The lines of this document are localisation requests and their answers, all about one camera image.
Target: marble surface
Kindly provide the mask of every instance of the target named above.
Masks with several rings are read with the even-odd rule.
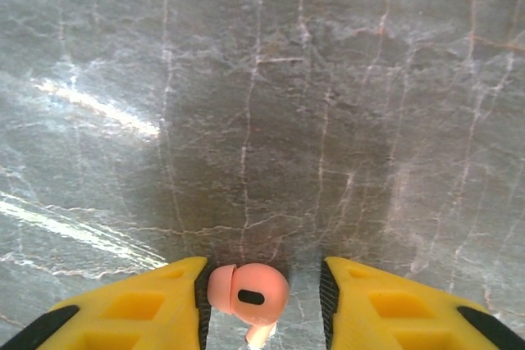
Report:
[[[269,349],[322,348],[326,255],[525,334],[525,0],[0,7],[0,342],[191,255],[288,275]]]

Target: pink earbud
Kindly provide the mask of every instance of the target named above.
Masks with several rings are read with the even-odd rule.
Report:
[[[288,302],[288,282],[264,264],[221,266],[210,275],[208,301],[250,324],[246,341],[251,348],[262,348]]]

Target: yellow plastic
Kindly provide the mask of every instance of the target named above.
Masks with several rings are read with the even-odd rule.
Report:
[[[340,257],[331,350],[497,350],[457,311],[474,302]]]
[[[205,257],[109,284],[60,302],[80,311],[39,350],[199,350],[194,282]]]

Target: black rubber edge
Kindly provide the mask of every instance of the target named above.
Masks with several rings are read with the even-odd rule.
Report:
[[[339,302],[339,287],[330,267],[323,261],[321,264],[321,279],[319,280],[319,301],[321,303],[322,324],[325,331],[326,349],[331,349],[334,337],[334,315]]]
[[[36,350],[57,332],[80,308],[76,305],[61,307],[44,313],[21,332],[5,342],[2,350]]]
[[[207,264],[195,280],[195,307],[199,309],[199,344],[200,349],[205,350],[206,338],[212,315],[212,305],[208,302],[208,280],[212,268]]]
[[[525,340],[494,316],[464,306],[458,307],[458,312],[499,350],[525,350]]]

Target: gray marble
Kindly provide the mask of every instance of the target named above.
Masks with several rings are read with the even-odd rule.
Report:
[[[525,0],[0,7],[0,342],[191,255],[288,275],[269,349],[322,348],[326,255],[525,334]]]

